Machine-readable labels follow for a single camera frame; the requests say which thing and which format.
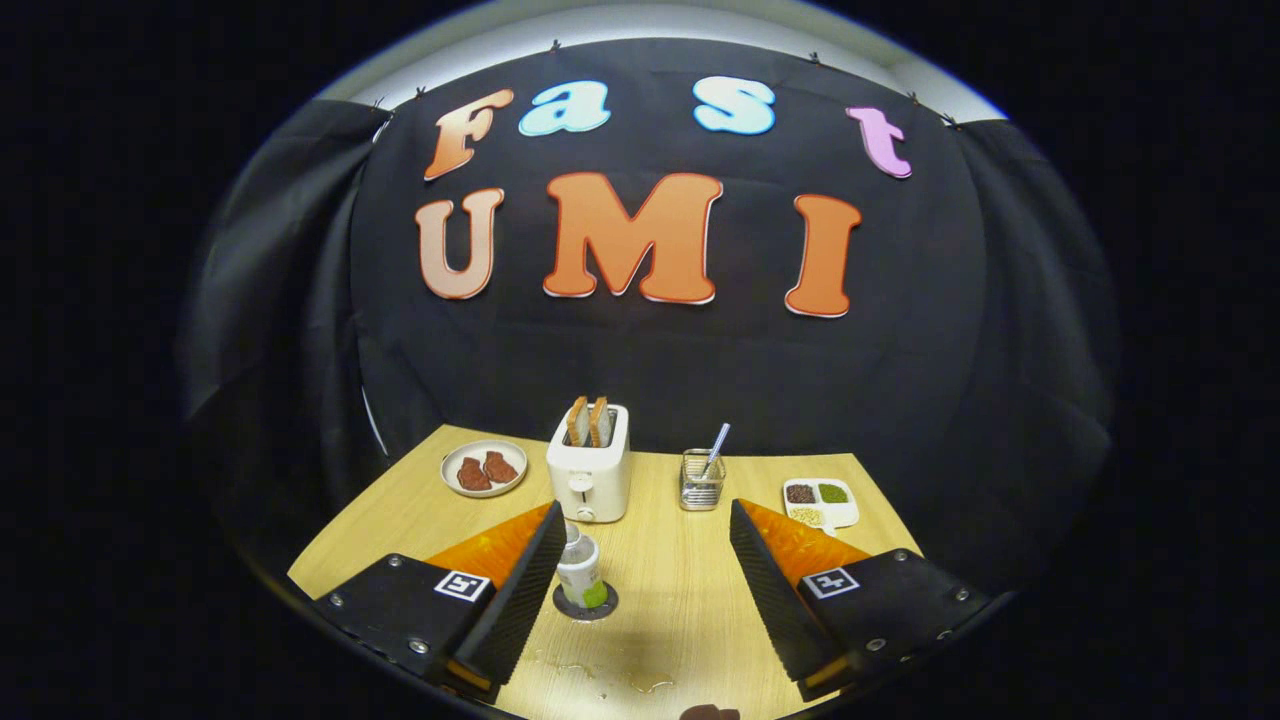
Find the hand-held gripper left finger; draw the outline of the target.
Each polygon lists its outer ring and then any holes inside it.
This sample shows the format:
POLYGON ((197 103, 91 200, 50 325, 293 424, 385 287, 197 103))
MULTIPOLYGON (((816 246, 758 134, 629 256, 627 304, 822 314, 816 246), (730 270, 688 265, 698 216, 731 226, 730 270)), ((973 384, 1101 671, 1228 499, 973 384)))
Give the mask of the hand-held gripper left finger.
POLYGON ((493 703, 513 675, 564 543, 562 507, 552 501, 428 560, 388 553, 311 607, 402 673, 493 703))

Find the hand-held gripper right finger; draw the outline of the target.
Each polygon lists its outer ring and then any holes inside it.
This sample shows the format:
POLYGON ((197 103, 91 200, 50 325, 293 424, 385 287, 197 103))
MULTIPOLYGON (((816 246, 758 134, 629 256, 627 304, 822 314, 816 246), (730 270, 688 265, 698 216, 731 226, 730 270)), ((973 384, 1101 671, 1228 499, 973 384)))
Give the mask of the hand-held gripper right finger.
POLYGON ((745 498, 730 506, 730 542, 805 701, 868 694, 996 612, 995 596, 919 553, 868 553, 745 498))

